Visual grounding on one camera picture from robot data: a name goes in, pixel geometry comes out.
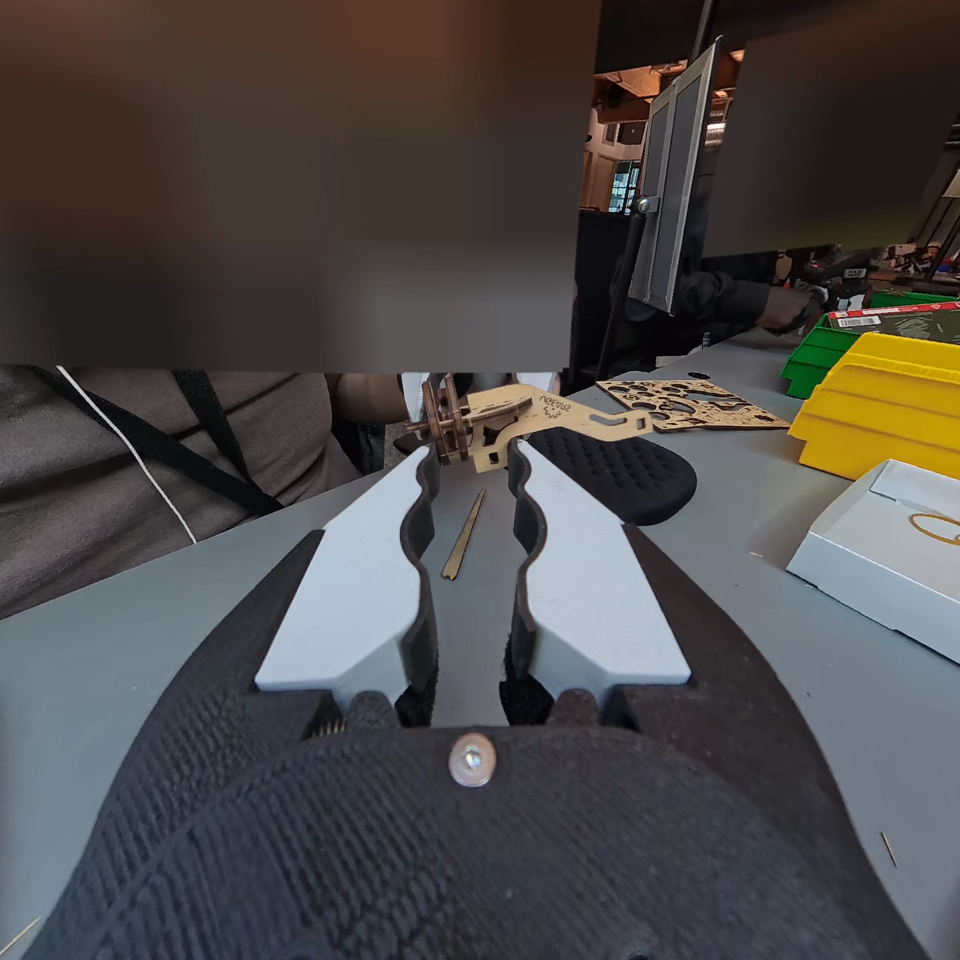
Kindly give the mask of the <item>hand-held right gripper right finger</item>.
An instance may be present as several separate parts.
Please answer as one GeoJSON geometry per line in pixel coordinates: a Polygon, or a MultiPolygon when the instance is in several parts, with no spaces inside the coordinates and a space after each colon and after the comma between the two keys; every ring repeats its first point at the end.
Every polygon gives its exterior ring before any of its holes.
{"type": "Polygon", "coordinates": [[[517,572],[505,677],[510,726],[546,723],[570,690],[604,709],[623,687],[682,687],[691,668],[624,523],[535,450],[509,447],[517,572]]]}

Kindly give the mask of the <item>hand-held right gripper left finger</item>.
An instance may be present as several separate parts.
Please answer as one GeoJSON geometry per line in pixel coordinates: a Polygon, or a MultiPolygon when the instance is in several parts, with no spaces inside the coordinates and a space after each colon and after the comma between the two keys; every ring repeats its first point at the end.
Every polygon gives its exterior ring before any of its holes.
{"type": "Polygon", "coordinates": [[[441,465],[422,446],[328,522],[258,672],[258,690],[327,690],[346,709],[378,692],[428,724],[438,639],[422,558],[441,465]]]}

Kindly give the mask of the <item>wooden model assembly with wheel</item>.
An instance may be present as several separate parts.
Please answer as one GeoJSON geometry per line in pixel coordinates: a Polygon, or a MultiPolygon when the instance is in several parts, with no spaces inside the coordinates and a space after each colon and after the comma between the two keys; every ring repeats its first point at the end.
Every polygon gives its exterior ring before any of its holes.
{"type": "Polygon", "coordinates": [[[443,465],[471,460],[477,474],[508,465],[510,441],[563,428],[603,442],[653,432],[645,412],[606,415],[547,390],[521,384],[458,395],[451,374],[441,385],[421,387],[425,419],[408,423],[407,433],[429,435],[443,465]]]}

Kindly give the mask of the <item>another person's forearm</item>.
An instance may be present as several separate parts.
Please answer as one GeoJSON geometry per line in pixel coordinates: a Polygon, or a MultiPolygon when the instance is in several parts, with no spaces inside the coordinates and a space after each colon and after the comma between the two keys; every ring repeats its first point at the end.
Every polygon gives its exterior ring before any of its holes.
{"type": "Polygon", "coordinates": [[[779,252],[702,259],[701,270],[678,280],[674,313],[628,297],[615,355],[689,354],[703,339],[721,343],[753,328],[766,310],[779,252]]]}

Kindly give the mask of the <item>person's left forearm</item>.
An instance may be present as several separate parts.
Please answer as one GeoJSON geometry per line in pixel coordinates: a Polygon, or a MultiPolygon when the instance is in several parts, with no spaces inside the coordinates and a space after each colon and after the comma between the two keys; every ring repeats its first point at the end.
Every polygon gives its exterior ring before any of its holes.
{"type": "Polygon", "coordinates": [[[342,449],[354,442],[355,428],[342,423],[388,426],[408,420],[409,412],[397,374],[325,373],[331,410],[331,433],[342,449]]]}

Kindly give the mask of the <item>laser-cut wooden parts sheet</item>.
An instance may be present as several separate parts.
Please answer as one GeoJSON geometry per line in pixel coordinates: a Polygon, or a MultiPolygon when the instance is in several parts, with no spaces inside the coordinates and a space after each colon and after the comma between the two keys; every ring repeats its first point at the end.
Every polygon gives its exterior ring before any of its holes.
{"type": "Polygon", "coordinates": [[[595,385],[624,408],[646,415],[658,433],[694,428],[790,428],[789,421],[707,378],[605,380],[595,385]]]}

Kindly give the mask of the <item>black dimpled wrist rest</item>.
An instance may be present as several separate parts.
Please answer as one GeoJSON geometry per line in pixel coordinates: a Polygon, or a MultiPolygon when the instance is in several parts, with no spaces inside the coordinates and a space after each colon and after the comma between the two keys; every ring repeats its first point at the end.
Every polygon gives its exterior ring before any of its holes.
{"type": "Polygon", "coordinates": [[[529,444],[624,523],[666,522],[697,489],[688,461],[645,438],[600,440],[556,427],[530,435],[529,444]]]}

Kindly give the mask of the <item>thin wooden stick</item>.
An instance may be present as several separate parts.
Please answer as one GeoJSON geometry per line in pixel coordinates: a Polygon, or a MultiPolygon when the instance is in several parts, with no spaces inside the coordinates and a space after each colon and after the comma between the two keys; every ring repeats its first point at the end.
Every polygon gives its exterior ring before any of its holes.
{"type": "Polygon", "coordinates": [[[462,524],[461,531],[458,534],[448,559],[441,571],[441,577],[445,581],[452,582],[458,578],[467,549],[474,533],[474,526],[486,499],[486,494],[486,487],[481,488],[470,507],[470,510],[462,524]]]}

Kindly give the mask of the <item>person in grey shirt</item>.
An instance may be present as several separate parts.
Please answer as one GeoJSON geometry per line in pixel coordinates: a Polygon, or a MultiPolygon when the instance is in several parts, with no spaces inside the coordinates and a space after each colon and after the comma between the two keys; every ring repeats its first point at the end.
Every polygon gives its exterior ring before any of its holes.
{"type": "MultiPolygon", "coordinates": [[[[354,481],[321,373],[216,371],[253,481],[282,506],[354,481]]],[[[1,615],[190,546],[125,443],[33,372],[1,367],[1,615]]]]}

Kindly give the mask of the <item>white cardboard box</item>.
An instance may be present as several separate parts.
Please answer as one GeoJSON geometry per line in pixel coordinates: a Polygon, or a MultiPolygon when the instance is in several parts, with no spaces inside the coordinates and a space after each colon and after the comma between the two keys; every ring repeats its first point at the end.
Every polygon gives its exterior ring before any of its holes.
{"type": "Polygon", "coordinates": [[[959,662],[959,481],[888,460],[814,521],[787,570],[959,662]]]}

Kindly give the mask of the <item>green plastic bin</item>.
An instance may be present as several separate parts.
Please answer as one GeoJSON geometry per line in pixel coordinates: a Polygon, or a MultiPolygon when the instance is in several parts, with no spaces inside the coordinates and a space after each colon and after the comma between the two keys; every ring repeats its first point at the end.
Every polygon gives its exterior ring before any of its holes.
{"type": "MultiPolygon", "coordinates": [[[[893,290],[879,291],[872,295],[870,304],[861,309],[938,302],[958,302],[958,300],[946,300],[932,294],[898,293],[893,290]]],[[[793,350],[783,367],[781,376],[788,381],[786,394],[791,398],[808,399],[829,370],[862,335],[831,329],[826,326],[823,320],[824,316],[807,333],[800,345],[793,350]]]]}

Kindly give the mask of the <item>yellow plastic bin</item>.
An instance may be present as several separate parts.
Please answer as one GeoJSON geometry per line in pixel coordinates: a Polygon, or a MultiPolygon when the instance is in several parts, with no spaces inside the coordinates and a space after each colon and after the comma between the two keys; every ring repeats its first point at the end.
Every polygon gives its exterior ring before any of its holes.
{"type": "Polygon", "coordinates": [[[958,479],[958,344],[863,334],[788,434],[801,465],[850,481],[888,460],[958,479]]]}

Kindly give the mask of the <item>black device with tag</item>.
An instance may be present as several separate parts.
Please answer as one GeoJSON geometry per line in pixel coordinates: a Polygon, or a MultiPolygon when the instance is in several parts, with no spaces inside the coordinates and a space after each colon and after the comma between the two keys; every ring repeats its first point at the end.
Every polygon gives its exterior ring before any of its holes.
{"type": "Polygon", "coordinates": [[[868,274],[872,253],[869,247],[850,251],[833,248],[805,264],[799,280],[820,291],[825,311],[858,309],[851,302],[871,292],[868,274]]]}

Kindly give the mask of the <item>grey framed panel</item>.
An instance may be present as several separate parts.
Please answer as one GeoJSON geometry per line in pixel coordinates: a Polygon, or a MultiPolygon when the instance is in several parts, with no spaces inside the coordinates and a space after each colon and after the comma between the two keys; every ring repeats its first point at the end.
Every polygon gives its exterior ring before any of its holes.
{"type": "Polygon", "coordinates": [[[672,315],[694,177],[714,90],[718,39],[652,102],[621,276],[628,295],[672,315]]]}

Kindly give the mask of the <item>dark green flat box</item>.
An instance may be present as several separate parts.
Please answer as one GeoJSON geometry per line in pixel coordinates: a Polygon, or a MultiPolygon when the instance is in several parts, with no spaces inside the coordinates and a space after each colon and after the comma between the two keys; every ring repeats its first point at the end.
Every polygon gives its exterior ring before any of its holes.
{"type": "Polygon", "coordinates": [[[833,311],[822,319],[832,330],[850,334],[877,332],[935,343],[959,344],[958,301],[833,311]]]}

